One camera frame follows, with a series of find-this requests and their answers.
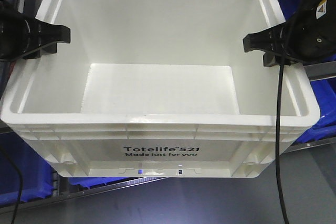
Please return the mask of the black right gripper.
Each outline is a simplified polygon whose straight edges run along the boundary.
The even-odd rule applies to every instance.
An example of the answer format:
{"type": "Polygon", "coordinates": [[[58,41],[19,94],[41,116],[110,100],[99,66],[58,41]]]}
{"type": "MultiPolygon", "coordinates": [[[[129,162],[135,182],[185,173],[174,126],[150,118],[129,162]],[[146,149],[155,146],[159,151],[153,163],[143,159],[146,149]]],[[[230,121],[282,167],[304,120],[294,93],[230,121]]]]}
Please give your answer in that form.
{"type": "MultiPolygon", "coordinates": [[[[301,0],[290,18],[291,33],[285,66],[318,62],[335,54],[335,0],[301,0]]],[[[243,39],[244,52],[264,52],[264,67],[281,65],[286,39],[286,24],[282,23],[243,39]]]]}

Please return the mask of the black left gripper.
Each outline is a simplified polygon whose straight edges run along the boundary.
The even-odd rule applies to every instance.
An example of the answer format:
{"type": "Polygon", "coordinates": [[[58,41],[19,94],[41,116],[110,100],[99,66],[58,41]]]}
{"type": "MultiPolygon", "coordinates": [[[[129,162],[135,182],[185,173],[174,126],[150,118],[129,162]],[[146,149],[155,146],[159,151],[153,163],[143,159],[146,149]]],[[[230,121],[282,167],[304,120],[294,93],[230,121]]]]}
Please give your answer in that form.
{"type": "Polygon", "coordinates": [[[71,42],[71,29],[24,15],[1,1],[1,61],[38,59],[57,52],[57,43],[71,42]],[[29,48],[41,48],[36,52],[29,48]]]}

